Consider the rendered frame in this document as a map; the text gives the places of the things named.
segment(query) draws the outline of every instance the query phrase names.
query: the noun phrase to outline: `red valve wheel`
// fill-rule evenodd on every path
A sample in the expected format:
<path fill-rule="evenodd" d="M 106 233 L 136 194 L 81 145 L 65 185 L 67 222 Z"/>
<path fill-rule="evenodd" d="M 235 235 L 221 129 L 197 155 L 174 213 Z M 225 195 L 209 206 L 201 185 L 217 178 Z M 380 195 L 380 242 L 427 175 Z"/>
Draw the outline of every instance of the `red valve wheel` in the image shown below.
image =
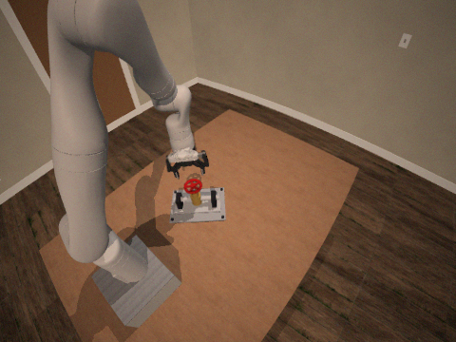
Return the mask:
<path fill-rule="evenodd" d="M 185 182 L 183 189 L 187 194 L 197 194 L 201 191 L 202 183 L 201 180 L 191 179 Z"/>

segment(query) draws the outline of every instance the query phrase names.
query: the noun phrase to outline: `wooden floor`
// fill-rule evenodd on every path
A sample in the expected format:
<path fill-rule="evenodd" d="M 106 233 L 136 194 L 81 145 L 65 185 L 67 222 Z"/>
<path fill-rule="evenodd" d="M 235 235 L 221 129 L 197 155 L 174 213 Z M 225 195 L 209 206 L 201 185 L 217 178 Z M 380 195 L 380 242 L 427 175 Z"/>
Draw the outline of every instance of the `wooden floor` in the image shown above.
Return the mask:
<path fill-rule="evenodd" d="M 259 104 L 204 85 L 191 91 L 194 132 L 233 109 L 359 167 L 263 342 L 456 341 L 456 195 Z M 149 109 L 109 133 L 106 195 L 170 149 L 165 118 Z M 53 170 L 0 207 L 1 341 L 80 341 L 39 254 L 64 213 Z"/>

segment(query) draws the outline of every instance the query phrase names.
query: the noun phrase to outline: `metal plate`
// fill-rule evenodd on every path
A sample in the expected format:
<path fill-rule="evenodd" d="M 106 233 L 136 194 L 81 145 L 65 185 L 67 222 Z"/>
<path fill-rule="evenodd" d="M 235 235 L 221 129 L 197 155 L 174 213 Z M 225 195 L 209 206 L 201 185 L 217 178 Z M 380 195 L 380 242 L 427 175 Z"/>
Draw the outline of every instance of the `metal plate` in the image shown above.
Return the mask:
<path fill-rule="evenodd" d="M 211 204 L 211 190 L 217 192 L 217 207 L 213 208 Z M 195 206 L 188 195 L 183 190 L 175 190 L 171 202 L 170 223 L 185 223 L 185 222 L 210 222 L 218 220 L 226 220 L 225 215 L 225 189 L 210 188 L 201 189 L 201 205 Z M 176 194 L 181 193 L 183 202 L 182 209 L 176 205 Z"/>

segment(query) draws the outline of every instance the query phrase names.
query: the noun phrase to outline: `brown mat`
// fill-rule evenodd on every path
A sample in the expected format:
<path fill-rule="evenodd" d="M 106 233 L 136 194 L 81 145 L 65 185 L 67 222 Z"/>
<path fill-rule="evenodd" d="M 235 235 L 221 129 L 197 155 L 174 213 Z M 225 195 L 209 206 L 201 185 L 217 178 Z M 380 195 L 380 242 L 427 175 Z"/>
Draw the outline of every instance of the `brown mat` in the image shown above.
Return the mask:
<path fill-rule="evenodd" d="M 137 234 L 181 280 L 138 328 L 126 328 L 94 284 L 93 264 L 60 237 L 41 250 L 83 341 L 261 341 L 311 266 L 357 168 L 228 110 L 195 133 L 210 166 L 202 187 L 223 187 L 226 221 L 169 223 L 173 190 L 200 175 L 166 172 L 165 156 L 106 198 L 110 227 Z"/>

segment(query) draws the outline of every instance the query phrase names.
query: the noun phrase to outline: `white baseboard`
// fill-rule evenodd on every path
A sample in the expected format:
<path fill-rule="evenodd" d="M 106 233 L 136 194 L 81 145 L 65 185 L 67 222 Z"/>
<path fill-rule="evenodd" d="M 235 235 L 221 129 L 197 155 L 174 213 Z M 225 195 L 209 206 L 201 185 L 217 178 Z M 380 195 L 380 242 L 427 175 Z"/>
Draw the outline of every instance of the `white baseboard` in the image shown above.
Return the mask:
<path fill-rule="evenodd" d="M 430 171 L 427 171 L 426 169 L 424 169 L 421 166 L 418 166 L 410 161 L 406 161 L 405 159 L 403 159 L 399 156 L 396 156 L 395 154 L 393 154 L 381 147 L 378 147 L 370 142 L 366 142 L 360 138 L 357 138 L 350 133 L 344 132 L 343 130 L 341 130 L 339 128 L 331 126 L 330 124 L 323 123 L 322 121 L 319 121 L 315 118 L 310 117 L 309 115 L 300 113 L 300 112 L 293 110 L 289 107 L 286 107 L 284 105 L 273 103 L 272 101 L 262 99 L 262 98 L 258 97 L 257 95 L 249 94 L 245 91 L 234 89 L 227 85 L 218 84 L 216 82 L 205 80 L 200 77 L 198 77 L 198 83 L 205 85 L 205 86 L 210 86 L 212 88 L 215 88 L 215 89 L 218 89 L 218 90 L 221 90 L 221 91 L 224 91 L 224 92 L 236 95 L 236 96 L 239 96 L 242 99 L 249 100 L 249 101 L 255 102 L 260 105 L 264 105 L 264 106 L 271 108 L 273 110 L 276 110 L 280 113 L 291 116 L 292 118 L 298 119 L 303 123 L 310 124 L 314 127 L 320 128 L 320 129 L 324 130 L 325 132 L 331 133 L 338 138 L 341 138 L 349 143 L 353 143 L 361 148 L 364 148 L 365 150 L 367 150 L 379 157 L 382 157 L 383 159 L 385 159 L 389 162 L 393 162 L 393 163 L 405 168 L 406 170 L 408 170 L 418 176 L 423 177 L 425 180 L 431 181 L 434 184 L 437 184 L 437 185 L 443 187 L 444 189 L 452 192 L 453 194 L 456 194 L 456 184 L 455 183 L 453 183 L 449 180 L 445 180 L 444 178 L 442 178 Z"/>
<path fill-rule="evenodd" d="M 350 133 L 347 133 L 347 132 L 344 132 L 343 130 L 339 129 L 339 128 L 336 128 L 334 126 L 331 126 L 330 124 L 327 124 L 327 123 L 323 123 L 315 118 L 312 118 L 306 114 L 303 114 L 303 113 L 300 113 L 296 110 L 293 110 L 293 109 L 290 109 L 289 107 L 286 107 L 284 105 L 281 105 L 281 104 L 276 104 L 276 103 L 273 103 L 269 100 L 265 100 L 265 99 L 262 99 L 256 95 L 253 95 L 253 94 L 249 94 L 245 91 L 241 91 L 241 90 L 237 90 L 237 89 L 234 89 L 234 88 L 231 88 L 227 85 L 221 85 L 221 84 L 218 84 L 218 83 L 215 83 L 215 82 L 212 82 L 212 81 L 208 81 L 208 80 L 205 80 L 205 79 L 202 79 L 202 78 L 194 78 L 193 80 L 191 81 L 188 81 L 186 83 L 184 83 L 186 86 L 193 86 L 197 83 L 200 83 L 202 85 L 205 85 L 205 86 L 210 86 L 212 88 L 215 88 L 215 89 L 218 89 L 218 90 L 221 90 L 221 91 L 225 91 L 227 93 L 230 93 L 230 94 L 233 94 L 233 95 L 236 95 L 236 96 L 239 96 L 240 98 L 242 99 L 245 99 L 245 100 L 249 100 L 249 101 L 252 101 L 252 102 L 255 102 L 257 104 L 260 104 L 260 105 L 264 105 L 264 106 L 267 106 L 268 108 L 271 108 L 273 110 L 276 110 L 280 113 L 283 113 L 283 114 L 286 114 L 288 116 L 291 116 L 295 119 L 298 119 L 300 120 L 301 122 L 303 123 L 306 123 L 306 124 L 310 124 L 312 126 L 315 126 L 317 128 L 320 128 L 328 133 L 331 133 L 333 134 L 334 136 L 336 137 L 339 137 L 349 143 L 353 143 L 361 148 L 364 148 L 368 151 L 370 151 L 371 153 L 379 156 L 379 157 L 382 157 L 384 158 L 385 160 L 389 161 L 389 162 L 394 162 L 395 164 L 405 168 L 406 170 L 418 175 L 418 176 L 421 176 L 423 177 L 424 179 L 428 180 L 428 181 L 431 181 L 441 187 L 443 187 L 444 189 L 452 192 L 453 194 L 456 194 L 456 184 L 452 183 L 451 181 L 449 180 L 445 180 L 443 179 L 442 177 L 440 176 L 437 176 L 435 174 L 433 174 L 432 172 L 430 171 L 427 171 L 426 169 L 424 169 L 423 167 L 421 166 L 418 166 L 410 161 L 406 161 L 405 159 L 401 158 L 401 157 L 398 157 L 392 153 L 390 153 L 389 151 L 383 149 L 383 148 L 380 148 L 370 142 L 366 142 L 362 139 L 359 139 L 355 136 L 353 136 L 352 134 Z M 110 123 L 108 126 L 107 126 L 107 130 L 110 132 L 112 131 L 113 129 L 119 127 L 120 125 L 126 123 L 127 121 L 133 119 L 134 117 L 144 113 L 145 110 L 151 108 L 153 105 L 152 105 L 152 101 L 149 101 L 145 104 L 142 104 L 140 105 L 139 107 L 137 107 L 135 110 L 131 111 L 130 113 L 122 116 L 120 119 L 116 120 L 115 122 L 113 123 Z M 7 191 L 5 191 L 4 193 L 0 194 L 0 205 L 2 203 L 4 203 L 5 201 L 9 200 L 10 198 L 12 198 L 14 195 L 16 195 L 18 192 L 20 192 L 21 190 L 25 189 L 27 186 L 29 186 L 30 184 L 32 184 L 34 181 L 38 180 L 40 177 L 44 176 L 48 171 L 50 171 L 51 169 L 53 168 L 53 163 L 52 161 L 48 161 L 46 164 L 44 164 L 42 167 L 40 167 L 38 170 L 34 171 L 33 173 L 31 173 L 30 175 L 28 175 L 27 177 L 25 177 L 23 180 L 20 180 L 18 183 L 16 183 L 15 185 L 13 185 L 10 189 L 8 189 Z"/>

